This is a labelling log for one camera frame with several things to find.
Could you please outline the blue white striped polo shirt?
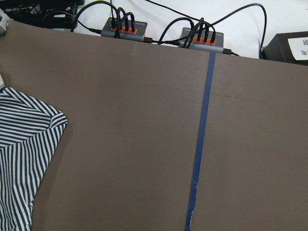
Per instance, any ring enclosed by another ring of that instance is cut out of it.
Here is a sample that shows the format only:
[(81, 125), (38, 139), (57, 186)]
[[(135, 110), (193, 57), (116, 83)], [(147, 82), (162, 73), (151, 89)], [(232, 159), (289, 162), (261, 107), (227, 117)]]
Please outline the blue white striped polo shirt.
[(33, 203), (68, 121), (13, 88), (0, 90), (0, 229), (29, 231)]

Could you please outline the far grey orange USB hub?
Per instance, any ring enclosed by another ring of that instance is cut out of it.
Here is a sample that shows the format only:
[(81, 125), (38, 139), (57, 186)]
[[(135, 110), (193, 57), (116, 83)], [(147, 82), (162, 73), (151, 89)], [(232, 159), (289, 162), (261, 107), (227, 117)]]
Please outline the far grey orange USB hub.
[[(115, 28), (112, 28), (112, 17), (108, 18), (102, 31), (102, 37), (113, 38), (115, 35)], [(126, 30), (125, 23), (122, 24), (122, 29), (119, 31), (120, 38), (132, 41), (142, 42), (145, 37), (147, 23), (142, 21), (135, 21), (135, 30), (132, 31), (131, 20), (128, 20), (128, 30)]]

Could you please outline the grey orange usb hub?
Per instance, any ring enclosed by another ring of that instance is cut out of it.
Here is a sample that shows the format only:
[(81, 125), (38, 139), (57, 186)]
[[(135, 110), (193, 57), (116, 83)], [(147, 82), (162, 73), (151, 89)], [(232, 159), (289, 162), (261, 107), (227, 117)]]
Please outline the grey orange usb hub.
[(208, 36), (206, 37), (207, 40), (205, 40), (205, 31), (203, 31), (200, 39), (198, 40), (198, 34), (196, 34), (191, 45), (189, 46), (189, 49), (223, 53), (224, 34), (221, 32), (216, 32), (215, 41), (211, 43), (212, 35), (213, 31), (209, 31)]
[[(115, 28), (112, 28), (112, 17), (108, 18), (102, 31), (102, 37), (113, 38), (115, 35)], [(132, 31), (131, 20), (128, 20), (128, 30), (126, 30), (125, 23), (122, 24), (122, 29), (119, 31), (120, 38), (132, 41), (142, 42), (145, 37), (147, 23), (142, 21), (135, 21), (135, 30)]]

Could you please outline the near grey orange USB hub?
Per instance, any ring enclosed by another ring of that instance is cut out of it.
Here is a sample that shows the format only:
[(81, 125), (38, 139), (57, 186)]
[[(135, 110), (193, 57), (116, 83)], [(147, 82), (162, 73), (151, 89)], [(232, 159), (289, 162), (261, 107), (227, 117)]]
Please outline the near grey orange USB hub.
[(205, 40), (205, 31), (203, 31), (200, 39), (198, 40), (198, 34), (196, 34), (191, 45), (189, 46), (189, 49), (223, 53), (224, 34), (221, 32), (216, 32), (215, 41), (211, 43), (212, 35), (213, 31), (209, 31), (208, 36), (206, 37), (207, 40)]

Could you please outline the black box with white label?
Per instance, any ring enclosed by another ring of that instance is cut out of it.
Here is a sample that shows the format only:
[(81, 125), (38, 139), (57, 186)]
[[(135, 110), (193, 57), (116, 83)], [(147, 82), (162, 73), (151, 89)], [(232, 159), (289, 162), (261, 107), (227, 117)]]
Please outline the black box with white label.
[(263, 59), (308, 65), (308, 32), (276, 34), (270, 43), (262, 48)]

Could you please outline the aluminium frame post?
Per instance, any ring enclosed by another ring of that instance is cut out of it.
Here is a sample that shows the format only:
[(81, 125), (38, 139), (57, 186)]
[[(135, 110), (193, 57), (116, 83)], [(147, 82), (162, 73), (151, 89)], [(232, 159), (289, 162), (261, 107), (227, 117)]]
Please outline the aluminium frame post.
[(8, 19), (9, 17), (7, 16), (7, 14), (2, 9), (0, 9), (0, 35), (1, 36), (4, 36), (6, 34)]

